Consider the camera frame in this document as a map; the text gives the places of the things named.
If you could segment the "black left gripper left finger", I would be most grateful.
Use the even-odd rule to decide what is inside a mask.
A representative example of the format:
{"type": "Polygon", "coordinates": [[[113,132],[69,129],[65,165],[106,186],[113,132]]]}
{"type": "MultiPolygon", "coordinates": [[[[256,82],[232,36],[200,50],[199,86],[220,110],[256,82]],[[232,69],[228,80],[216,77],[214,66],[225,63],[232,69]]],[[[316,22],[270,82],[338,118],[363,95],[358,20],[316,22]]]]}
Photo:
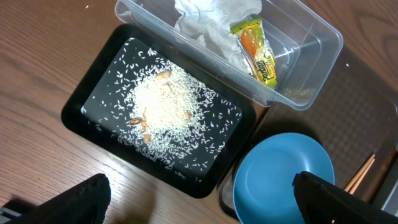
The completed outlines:
{"type": "Polygon", "coordinates": [[[103,224],[110,201],[108,178],[96,174],[9,223],[103,224]]]}

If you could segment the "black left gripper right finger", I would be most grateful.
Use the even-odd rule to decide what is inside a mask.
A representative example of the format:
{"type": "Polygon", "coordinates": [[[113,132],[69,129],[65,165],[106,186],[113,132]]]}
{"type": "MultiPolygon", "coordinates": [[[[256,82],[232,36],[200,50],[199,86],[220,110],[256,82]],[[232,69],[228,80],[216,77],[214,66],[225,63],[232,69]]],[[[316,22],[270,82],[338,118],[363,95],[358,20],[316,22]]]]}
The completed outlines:
{"type": "Polygon", "coordinates": [[[397,217],[310,172],[296,174],[292,185],[305,223],[397,224],[397,217]]]}

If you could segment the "wooden chopstick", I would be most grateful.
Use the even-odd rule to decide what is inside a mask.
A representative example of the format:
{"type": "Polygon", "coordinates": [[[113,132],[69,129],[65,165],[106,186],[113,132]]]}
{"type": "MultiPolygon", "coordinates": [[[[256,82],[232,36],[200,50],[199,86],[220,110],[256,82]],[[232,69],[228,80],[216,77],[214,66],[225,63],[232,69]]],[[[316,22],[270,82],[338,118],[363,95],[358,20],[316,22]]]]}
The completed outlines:
{"type": "Polygon", "coordinates": [[[368,166],[365,168],[365,170],[361,173],[361,175],[359,176],[359,178],[357,179],[357,181],[354,183],[354,185],[352,186],[352,188],[350,188],[349,193],[351,195],[354,194],[354,192],[356,191],[356,189],[358,188],[358,186],[360,185],[360,183],[362,182],[362,180],[364,179],[365,175],[368,173],[368,170],[371,168],[371,166],[373,165],[375,161],[375,158],[373,158],[370,163],[368,164],[368,166]]]}
{"type": "Polygon", "coordinates": [[[352,186],[354,185],[354,183],[357,181],[357,179],[359,178],[359,176],[361,175],[361,173],[365,170],[365,168],[368,166],[368,164],[370,163],[370,161],[375,158],[375,154],[372,154],[368,160],[363,164],[363,166],[359,169],[359,171],[357,171],[357,173],[355,173],[355,175],[353,176],[353,178],[348,182],[348,184],[345,186],[344,191],[349,193],[350,188],[352,188],[352,186]]]}

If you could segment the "dark blue plate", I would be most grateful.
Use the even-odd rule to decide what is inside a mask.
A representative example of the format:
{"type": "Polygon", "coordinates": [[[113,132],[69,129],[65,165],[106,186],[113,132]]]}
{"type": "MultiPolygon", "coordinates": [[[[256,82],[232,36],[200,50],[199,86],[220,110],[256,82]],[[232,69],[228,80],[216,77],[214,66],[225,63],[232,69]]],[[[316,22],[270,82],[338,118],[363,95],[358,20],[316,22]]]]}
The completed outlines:
{"type": "Polygon", "coordinates": [[[233,185],[241,223],[303,223],[294,197],[296,174],[310,172],[335,182],[331,159],[316,140],[299,133],[271,136],[243,159],[233,185]]]}

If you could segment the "grey dishwasher rack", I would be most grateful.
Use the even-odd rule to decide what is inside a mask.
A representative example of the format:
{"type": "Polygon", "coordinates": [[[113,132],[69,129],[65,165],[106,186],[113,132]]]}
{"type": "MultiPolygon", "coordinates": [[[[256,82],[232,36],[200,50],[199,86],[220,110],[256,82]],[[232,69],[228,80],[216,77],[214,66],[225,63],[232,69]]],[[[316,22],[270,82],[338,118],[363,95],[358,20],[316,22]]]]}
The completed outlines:
{"type": "Polygon", "coordinates": [[[373,207],[397,217],[397,146],[385,178],[373,200],[373,207]]]}

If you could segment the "rice leftovers pile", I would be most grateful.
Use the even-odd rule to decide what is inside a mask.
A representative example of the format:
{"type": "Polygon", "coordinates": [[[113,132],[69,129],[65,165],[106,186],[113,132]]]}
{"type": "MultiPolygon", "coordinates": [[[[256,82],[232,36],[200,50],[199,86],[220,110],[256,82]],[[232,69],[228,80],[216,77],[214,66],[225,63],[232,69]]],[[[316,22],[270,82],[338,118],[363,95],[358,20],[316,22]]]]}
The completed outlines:
{"type": "Polygon", "coordinates": [[[110,74],[121,90],[116,115],[127,111],[122,143],[171,169],[210,141],[205,131],[214,125],[206,124],[205,116],[216,103],[216,91],[152,48],[132,58],[123,50],[119,61],[122,69],[110,74]]]}

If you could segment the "green yellow snack wrapper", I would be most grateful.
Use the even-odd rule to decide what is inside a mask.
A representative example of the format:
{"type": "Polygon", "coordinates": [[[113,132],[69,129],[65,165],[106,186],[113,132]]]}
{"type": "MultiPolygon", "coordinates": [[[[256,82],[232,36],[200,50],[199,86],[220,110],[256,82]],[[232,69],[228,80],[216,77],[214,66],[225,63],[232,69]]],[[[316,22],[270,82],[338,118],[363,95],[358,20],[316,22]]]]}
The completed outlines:
{"type": "Polygon", "coordinates": [[[230,27],[251,75],[269,88],[275,88],[277,77],[275,57],[265,36],[262,19],[257,17],[241,21],[230,27]]]}

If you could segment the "white napkin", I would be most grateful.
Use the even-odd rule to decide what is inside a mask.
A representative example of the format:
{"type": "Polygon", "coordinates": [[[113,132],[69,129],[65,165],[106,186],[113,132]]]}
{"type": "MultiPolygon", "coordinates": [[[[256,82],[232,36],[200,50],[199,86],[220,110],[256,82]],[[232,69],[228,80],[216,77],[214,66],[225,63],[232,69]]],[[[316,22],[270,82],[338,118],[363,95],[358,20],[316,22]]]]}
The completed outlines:
{"type": "Polygon", "coordinates": [[[261,0],[175,0],[175,9],[180,13],[176,30],[245,73],[251,72],[230,27],[259,14],[261,0]]]}

